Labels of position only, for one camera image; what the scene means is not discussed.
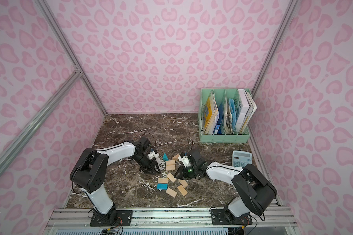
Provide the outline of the wooden block top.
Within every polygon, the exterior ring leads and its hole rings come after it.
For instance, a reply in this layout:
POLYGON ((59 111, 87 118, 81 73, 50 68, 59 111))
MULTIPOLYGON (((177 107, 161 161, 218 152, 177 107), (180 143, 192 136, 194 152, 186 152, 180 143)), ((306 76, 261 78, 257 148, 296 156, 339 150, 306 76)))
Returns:
POLYGON ((175 160, 166 161, 166 165, 175 165, 175 164, 176 164, 175 160))

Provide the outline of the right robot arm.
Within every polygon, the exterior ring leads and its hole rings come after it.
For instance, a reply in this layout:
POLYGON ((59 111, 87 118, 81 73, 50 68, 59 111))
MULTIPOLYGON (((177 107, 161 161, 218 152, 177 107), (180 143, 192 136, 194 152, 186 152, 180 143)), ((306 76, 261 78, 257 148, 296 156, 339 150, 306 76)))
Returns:
POLYGON ((195 149, 180 157, 179 160, 182 166, 174 174, 176 179, 190 180, 206 177, 235 187, 239 196, 226 206, 231 216, 240 217, 252 212, 262 217, 277 196, 276 188, 252 164, 235 167, 207 161, 195 149))

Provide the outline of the wooden triangle block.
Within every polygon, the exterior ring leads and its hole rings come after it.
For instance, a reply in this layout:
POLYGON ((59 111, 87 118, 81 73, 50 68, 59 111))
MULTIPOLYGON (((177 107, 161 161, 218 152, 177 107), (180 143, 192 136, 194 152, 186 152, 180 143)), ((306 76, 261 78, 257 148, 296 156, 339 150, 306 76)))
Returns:
POLYGON ((179 160, 179 158, 180 158, 180 155, 179 155, 179 154, 177 154, 177 155, 175 155, 175 156, 172 158, 172 160, 178 161, 178 160, 179 160))

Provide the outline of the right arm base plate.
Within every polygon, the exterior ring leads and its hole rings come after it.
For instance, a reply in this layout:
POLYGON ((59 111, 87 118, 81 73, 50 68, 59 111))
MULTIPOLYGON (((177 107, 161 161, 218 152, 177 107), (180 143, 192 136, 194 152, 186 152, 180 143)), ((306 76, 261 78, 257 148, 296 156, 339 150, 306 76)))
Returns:
POLYGON ((228 209, 218 209, 216 207, 210 208, 209 213, 213 225, 240 225, 246 227, 253 224, 249 213, 235 216, 228 209))

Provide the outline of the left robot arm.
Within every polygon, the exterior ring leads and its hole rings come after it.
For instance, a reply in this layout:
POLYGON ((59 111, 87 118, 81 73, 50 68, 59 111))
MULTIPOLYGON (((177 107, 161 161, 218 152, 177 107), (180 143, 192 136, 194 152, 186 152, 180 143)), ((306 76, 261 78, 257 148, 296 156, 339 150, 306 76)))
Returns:
POLYGON ((109 148, 87 148, 72 169, 70 180, 88 195, 99 214, 107 215, 114 210, 114 203, 104 186, 107 167, 122 159, 130 158, 139 164, 140 171, 160 174, 157 157, 159 157, 157 149, 151 146, 146 137, 140 138, 137 142, 123 142, 109 148))

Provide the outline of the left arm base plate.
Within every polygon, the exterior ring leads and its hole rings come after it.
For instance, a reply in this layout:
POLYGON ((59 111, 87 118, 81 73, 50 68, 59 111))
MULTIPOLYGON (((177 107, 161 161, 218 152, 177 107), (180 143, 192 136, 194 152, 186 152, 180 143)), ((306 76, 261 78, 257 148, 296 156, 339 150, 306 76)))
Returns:
POLYGON ((91 227, 117 227, 130 226, 132 220, 132 210, 116 210, 112 209, 107 214, 101 214, 93 209, 91 216, 91 227))

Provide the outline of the teal triangle block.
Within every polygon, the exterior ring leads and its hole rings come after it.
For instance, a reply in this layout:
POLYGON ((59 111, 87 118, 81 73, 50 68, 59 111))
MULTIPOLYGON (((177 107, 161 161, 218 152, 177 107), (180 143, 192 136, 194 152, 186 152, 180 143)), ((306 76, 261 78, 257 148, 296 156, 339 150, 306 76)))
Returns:
POLYGON ((167 157, 166 153, 163 154, 162 158, 163 158, 164 161, 168 161, 169 160, 169 158, 167 157))

